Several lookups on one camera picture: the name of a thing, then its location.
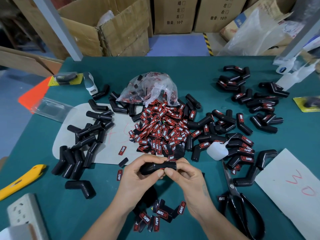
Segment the teal work table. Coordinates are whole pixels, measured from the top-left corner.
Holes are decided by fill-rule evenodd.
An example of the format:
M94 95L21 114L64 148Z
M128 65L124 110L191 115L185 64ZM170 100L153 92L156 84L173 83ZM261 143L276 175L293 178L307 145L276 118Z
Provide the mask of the teal work table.
M249 138L255 143L253 149L256 152L268 149L280 152L287 148L320 178L320 113L302 113L292 100L293 97L319 95L320 80L316 74L293 86L289 90L290 96L282 98L276 106L275 113L278 117L284 118L284 123L277 125L277 134L257 130L249 120L251 114L248 108L232 102L233 93L221 91L216 87L219 75L232 74L223 72L223 66L234 64L240 67L249 66L251 77L245 86L253 88L254 92L264 92L258 88L259 82L277 81L280 78L275 72L276 66L272 65L273 59L273 56L84 57L81 62L74 62L68 58L61 71L88 71L99 88L102 88L103 84L109 84L110 91L118 93L139 74L149 71L167 73L177 85L178 95L183 101L184 96L190 93L202 103L202 109L198 111L195 121L202 119L213 109L223 113L226 109L232 109L234 116L242 112L246 124L254 131ZM46 97L72 106L86 103L90 99L83 84L50 87ZM99 102L107 103L108 96ZM58 162L52 155L52 146L60 126L56 121L35 114L22 133L0 173L0 189L22 176L34 165L46 164L48 171L36 182L0 202L0 230L9 226L7 206L26 193L36 194L45 225L53 240L80 239L112 201L119 185L116 181L118 165L96 164L94 169L85 170L81 179L91 181L97 192L91 200L86 200L80 190L64 189L66 179L50 173ZM190 160L191 153L187 152L185 157ZM214 161L206 152L202 152L198 163L190 163L205 173L211 198L218 207L217 196L228 189L221 162ZM246 172L247 167L244 166L236 177L243 176ZM155 187L159 198L164 199L166 205L171 208L175 208L184 200L182 190L167 177L157 182ZM251 187L239 187L238 191L244 193L260 211L266 224L265 239L303 239L292 222L256 183ZM171 224L161 221L158 233L150 233L146 229L141 234L133 232L133 219L133 214L130 214L119 239L206 239L200 225L188 210Z

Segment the tattoo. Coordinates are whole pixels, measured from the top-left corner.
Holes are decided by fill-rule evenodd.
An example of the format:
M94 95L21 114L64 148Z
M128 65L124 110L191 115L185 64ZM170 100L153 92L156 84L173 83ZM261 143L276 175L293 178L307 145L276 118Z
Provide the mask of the tattoo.
M207 197L208 196L208 190L205 185L202 185L203 194Z

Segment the white bottle cap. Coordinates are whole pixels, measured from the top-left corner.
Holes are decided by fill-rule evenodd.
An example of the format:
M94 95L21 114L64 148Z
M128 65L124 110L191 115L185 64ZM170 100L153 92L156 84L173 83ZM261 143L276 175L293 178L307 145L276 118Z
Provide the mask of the white bottle cap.
M231 140L231 138L226 141L225 143L220 143L218 141L214 141L208 148L207 153L210 157L212 157L214 160L219 161L222 158L228 156L229 151L226 149L226 145Z

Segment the power strip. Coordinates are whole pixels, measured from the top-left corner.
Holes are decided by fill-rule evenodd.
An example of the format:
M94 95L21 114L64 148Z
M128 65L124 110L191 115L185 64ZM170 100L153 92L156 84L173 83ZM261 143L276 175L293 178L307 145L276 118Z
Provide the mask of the power strip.
M11 226L29 223L33 226L37 240L49 240L34 194L25 194L8 206L7 212Z

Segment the blue floor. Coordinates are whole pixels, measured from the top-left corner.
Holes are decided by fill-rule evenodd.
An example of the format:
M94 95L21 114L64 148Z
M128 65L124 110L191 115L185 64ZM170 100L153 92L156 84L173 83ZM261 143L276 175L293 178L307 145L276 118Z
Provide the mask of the blue floor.
M150 52L146 56L209 56L202 33L156 35L149 38L149 46ZM25 51L54 58L48 49L46 54L37 50ZM15 69L0 71L0 158L10 155L32 115L18 103L18 98L44 79Z

